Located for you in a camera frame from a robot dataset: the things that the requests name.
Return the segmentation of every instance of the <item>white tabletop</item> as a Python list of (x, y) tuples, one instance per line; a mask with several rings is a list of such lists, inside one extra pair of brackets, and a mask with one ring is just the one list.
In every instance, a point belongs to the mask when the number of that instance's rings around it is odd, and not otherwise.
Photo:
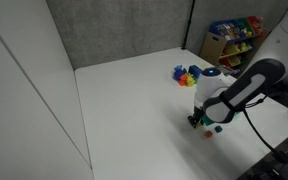
[[(95, 180), (235, 179), (269, 152), (242, 114), (210, 139), (218, 124), (194, 130), (195, 86), (172, 79), (179, 64), (210, 66), (176, 48), (76, 71)], [(269, 98), (248, 110), (273, 147), (288, 137), (287, 111)]]

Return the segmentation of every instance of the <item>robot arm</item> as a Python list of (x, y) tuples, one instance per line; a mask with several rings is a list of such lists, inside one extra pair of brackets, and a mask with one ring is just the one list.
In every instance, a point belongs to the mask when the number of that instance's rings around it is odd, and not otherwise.
[(232, 85), (215, 68), (202, 72), (196, 87), (194, 116), (205, 115), (217, 123), (229, 123), (236, 111), (260, 92), (288, 75), (288, 16), (257, 51), (244, 74)]

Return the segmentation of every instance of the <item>white wall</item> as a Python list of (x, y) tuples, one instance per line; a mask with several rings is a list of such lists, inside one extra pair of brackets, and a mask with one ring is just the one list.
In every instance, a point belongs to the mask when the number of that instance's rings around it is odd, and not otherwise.
[(44, 0), (0, 0), (0, 35), (90, 163), (74, 72)]
[(0, 42), (0, 180), (92, 180), (92, 170)]

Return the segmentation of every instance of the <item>white table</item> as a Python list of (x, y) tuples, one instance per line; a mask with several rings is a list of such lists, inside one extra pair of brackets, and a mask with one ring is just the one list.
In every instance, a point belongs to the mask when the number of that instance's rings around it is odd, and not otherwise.
[[(194, 130), (195, 86), (172, 79), (179, 64), (210, 66), (176, 48), (76, 71), (95, 180), (231, 180), (269, 152), (243, 114), (210, 139), (216, 125)], [(287, 111), (269, 98), (248, 110), (273, 147), (288, 137)]]

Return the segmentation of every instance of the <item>gray wall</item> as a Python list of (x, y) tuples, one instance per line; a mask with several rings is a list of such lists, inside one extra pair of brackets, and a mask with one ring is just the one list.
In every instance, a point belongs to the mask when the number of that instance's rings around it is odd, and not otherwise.
[[(47, 0), (73, 68), (182, 44), (192, 0)], [(288, 0), (197, 0), (187, 47), (198, 54), (211, 22), (263, 16), (274, 28)]]

